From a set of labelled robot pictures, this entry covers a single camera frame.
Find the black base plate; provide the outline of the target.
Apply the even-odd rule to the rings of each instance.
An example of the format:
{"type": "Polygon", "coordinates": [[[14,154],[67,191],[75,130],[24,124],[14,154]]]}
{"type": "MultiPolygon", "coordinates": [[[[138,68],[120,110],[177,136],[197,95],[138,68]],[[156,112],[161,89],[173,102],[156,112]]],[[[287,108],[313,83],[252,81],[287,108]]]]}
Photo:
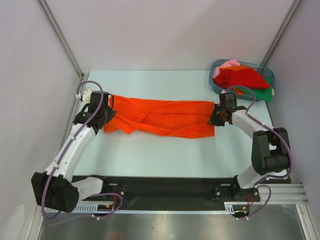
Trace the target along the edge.
{"type": "Polygon", "coordinates": [[[235,178],[103,176],[101,196],[86,201],[111,201],[119,194],[123,211],[218,211],[224,202],[260,201],[256,188],[240,189],[235,178]]]}

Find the red t shirt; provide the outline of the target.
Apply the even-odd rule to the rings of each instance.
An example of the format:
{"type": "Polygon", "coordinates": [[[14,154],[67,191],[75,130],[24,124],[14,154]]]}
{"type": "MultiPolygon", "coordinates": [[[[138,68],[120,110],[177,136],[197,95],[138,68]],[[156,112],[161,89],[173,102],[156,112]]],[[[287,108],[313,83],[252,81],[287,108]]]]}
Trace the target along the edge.
{"type": "Polygon", "coordinates": [[[214,83],[225,89],[233,86],[245,86],[251,89],[264,90],[271,86],[260,73],[250,67],[236,70],[221,68],[220,74],[214,78],[214,83]]]}

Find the orange t shirt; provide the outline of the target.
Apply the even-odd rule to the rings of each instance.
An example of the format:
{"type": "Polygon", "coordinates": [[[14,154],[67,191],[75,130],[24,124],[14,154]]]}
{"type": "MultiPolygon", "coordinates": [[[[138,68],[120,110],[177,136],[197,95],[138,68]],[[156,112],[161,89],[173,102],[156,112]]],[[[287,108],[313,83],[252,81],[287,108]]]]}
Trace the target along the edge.
{"type": "Polygon", "coordinates": [[[233,86],[231,90],[234,91],[238,96],[244,96],[247,94],[246,89],[243,86],[233,86]]]}
{"type": "Polygon", "coordinates": [[[115,117],[104,125],[105,133],[135,131],[162,137],[200,139],[215,136],[209,124],[213,101],[155,100],[115,95],[109,100],[115,117]]]}

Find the aluminium frame rail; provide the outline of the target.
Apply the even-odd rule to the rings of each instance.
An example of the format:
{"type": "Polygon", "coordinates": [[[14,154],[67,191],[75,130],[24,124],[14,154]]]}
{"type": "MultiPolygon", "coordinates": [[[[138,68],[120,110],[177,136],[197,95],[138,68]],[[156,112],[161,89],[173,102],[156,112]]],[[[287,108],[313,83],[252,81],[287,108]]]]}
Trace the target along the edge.
{"type": "Polygon", "coordinates": [[[271,205],[306,205],[309,203],[304,186],[302,183],[291,184],[262,184],[258,185],[260,201],[254,201],[255,204],[262,205],[268,199],[271,205]]]}

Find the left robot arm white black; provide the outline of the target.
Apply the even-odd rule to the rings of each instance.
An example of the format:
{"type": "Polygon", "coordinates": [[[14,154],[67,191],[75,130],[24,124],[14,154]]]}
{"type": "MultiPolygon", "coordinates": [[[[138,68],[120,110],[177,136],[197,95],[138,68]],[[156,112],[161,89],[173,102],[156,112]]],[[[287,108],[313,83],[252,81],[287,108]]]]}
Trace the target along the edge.
{"type": "Polygon", "coordinates": [[[31,178],[36,203],[43,210],[71,213],[81,200],[92,196],[105,200],[110,196],[111,188],[105,184],[105,177],[90,175],[77,182],[72,180],[89,143],[115,117],[115,97],[87,88],[80,100],[84,106],[75,116],[62,149],[44,172],[35,172],[31,178]]]}

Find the green t shirt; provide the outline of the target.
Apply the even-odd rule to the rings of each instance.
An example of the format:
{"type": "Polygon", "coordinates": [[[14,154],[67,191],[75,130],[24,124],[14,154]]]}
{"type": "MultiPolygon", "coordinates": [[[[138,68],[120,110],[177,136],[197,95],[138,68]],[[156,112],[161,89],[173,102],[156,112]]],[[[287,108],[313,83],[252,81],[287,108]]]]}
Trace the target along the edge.
{"type": "MultiPolygon", "coordinates": [[[[274,81],[272,78],[265,78],[264,79],[269,85],[269,88],[265,88],[265,89],[254,89],[252,88],[252,92],[255,94],[256,97],[256,101],[265,101],[265,102],[270,102],[273,98],[274,95],[274,81]]],[[[246,95],[238,95],[238,97],[240,99],[243,100],[248,100],[248,101],[252,101],[254,99],[252,93],[248,90],[246,90],[246,95]]]]}

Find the pink t shirt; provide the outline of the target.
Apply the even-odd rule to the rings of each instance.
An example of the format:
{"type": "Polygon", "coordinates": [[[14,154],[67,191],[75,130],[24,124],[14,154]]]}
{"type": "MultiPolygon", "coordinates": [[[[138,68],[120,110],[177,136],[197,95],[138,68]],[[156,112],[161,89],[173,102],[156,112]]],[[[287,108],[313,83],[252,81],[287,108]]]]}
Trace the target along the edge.
{"type": "Polygon", "coordinates": [[[218,63],[213,70],[212,78],[215,79],[221,73],[221,68],[239,67],[241,64],[236,59],[227,60],[224,63],[218,63]]]}

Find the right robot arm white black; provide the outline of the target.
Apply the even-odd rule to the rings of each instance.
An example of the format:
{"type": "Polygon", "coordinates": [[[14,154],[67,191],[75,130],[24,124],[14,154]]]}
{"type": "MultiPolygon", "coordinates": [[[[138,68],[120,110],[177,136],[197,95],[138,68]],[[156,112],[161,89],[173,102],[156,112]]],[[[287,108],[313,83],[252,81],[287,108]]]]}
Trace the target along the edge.
{"type": "Polygon", "coordinates": [[[208,121],[210,125],[223,127],[229,123],[252,139],[251,165],[236,176],[236,185],[230,188],[231,196],[242,201],[249,189],[270,178],[287,179],[292,166],[292,152],[285,128],[272,128],[250,114],[249,108],[240,106],[232,92],[219,94],[208,121]]]}

